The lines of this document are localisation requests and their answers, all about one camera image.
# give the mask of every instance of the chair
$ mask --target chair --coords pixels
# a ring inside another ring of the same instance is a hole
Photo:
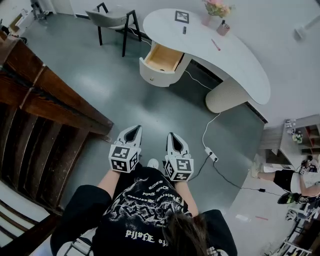
[[[104,9],[105,14],[100,13],[100,7]],[[139,37],[139,41],[140,42],[142,41],[135,10],[127,12],[123,8],[117,8],[115,10],[108,11],[105,3],[103,2],[93,10],[86,10],[85,12],[86,14],[88,14],[90,20],[92,20],[92,22],[96,26],[98,26],[100,45],[102,45],[101,27],[109,28],[115,31],[120,31],[124,29],[122,57],[124,57],[126,54],[127,32],[128,32],[129,25],[132,25],[132,24],[135,25],[135,28]]]

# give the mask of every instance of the black t-shirt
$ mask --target black t-shirt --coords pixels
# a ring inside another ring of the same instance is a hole
[[[161,172],[138,165],[135,171],[120,176],[113,201],[101,188],[80,186],[52,234],[51,249],[56,255],[64,243],[97,227],[92,238],[95,256],[110,252],[168,256],[171,254],[162,229],[172,213],[192,218],[188,205]],[[208,216],[203,214],[209,234],[208,248],[222,249],[229,256],[237,255],[221,213],[216,210]]]

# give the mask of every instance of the flower vase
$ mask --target flower vase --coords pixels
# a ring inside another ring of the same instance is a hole
[[[208,26],[209,23],[210,23],[210,21],[211,21],[211,19],[212,19],[212,16],[207,13],[207,14],[203,17],[203,19],[202,19],[202,22],[201,22],[202,25]]]

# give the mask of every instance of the black shorts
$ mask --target black shorts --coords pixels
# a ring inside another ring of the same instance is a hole
[[[273,182],[277,184],[280,188],[291,192],[291,179],[294,174],[294,170],[277,170],[275,172]]]

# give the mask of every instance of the white sneaker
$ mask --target white sneaker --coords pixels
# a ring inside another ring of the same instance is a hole
[[[258,177],[259,171],[258,171],[258,165],[257,165],[256,162],[253,162],[253,163],[252,163],[250,172],[251,172],[251,177],[252,177],[252,178],[257,178],[257,177]]]
[[[155,169],[158,170],[158,169],[159,169],[159,162],[158,162],[158,160],[157,160],[157,159],[154,159],[154,158],[150,159],[149,162],[148,162],[147,167],[155,168]]]

